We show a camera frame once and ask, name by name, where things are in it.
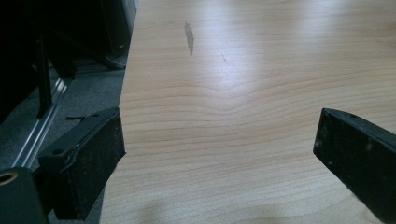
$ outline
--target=desk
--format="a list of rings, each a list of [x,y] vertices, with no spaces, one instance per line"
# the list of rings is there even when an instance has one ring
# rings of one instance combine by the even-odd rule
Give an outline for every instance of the desk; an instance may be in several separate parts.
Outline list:
[[[377,223],[312,149],[395,102],[396,1],[142,0],[101,223]]]

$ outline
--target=gray carpet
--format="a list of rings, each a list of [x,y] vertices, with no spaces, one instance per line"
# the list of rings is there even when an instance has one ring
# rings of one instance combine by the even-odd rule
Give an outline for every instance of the gray carpet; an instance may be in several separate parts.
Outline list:
[[[59,103],[58,112],[40,150],[79,123],[79,120],[66,120],[66,117],[86,117],[120,103],[124,70],[109,71],[89,60],[76,62],[76,65],[78,73]],[[57,78],[54,69],[51,69],[51,77],[53,85]],[[38,90],[35,90],[0,125],[0,169],[8,168],[14,162],[35,124],[38,108]],[[35,161],[32,169],[37,166],[38,163]],[[102,199],[103,192],[85,222],[57,220],[53,213],[49,214],[49,221],[53,224],[99,223]]]

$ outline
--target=light wood tabletop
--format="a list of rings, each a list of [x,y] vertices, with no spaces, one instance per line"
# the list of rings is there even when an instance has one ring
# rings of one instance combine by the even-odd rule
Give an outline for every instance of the light wood tabletop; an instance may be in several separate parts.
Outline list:
[[[141,0],[101,223],[378,223],[312,150],[395,86],[394,0]]]

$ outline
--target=silver metal bar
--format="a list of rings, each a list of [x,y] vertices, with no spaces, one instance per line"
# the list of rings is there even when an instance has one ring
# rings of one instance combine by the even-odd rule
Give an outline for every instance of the silver metal bar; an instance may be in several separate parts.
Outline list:
[[[37,155],[58,111],[58,104],[61,102],[69,83],[70,81],[67,81],[66,84],[60,78],[56,81],[54,90],[52,91],[52,105],[45,115],[41,119],[37,119],[35,122],[35,125],[23,144],[20,153],[12,163],[12,167],[30,168],[32,166],[35,156]]]

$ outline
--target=scratch mark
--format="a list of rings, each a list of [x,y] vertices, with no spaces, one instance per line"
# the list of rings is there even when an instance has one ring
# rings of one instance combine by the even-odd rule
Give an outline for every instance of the scratch mark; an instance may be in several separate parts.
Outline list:
[[[227,60],[225,60],[224,54],[221,54],[221,56],[223,57],[223,61],[224,61],[225,63],[227,63]]]
[[[192,51],[194,50],[194,34],[192,33],[190,24],[187,22],[184,25],[184,32],[186,32],[187,43],[189,44],[190,49],[190,56],[192,56]]]

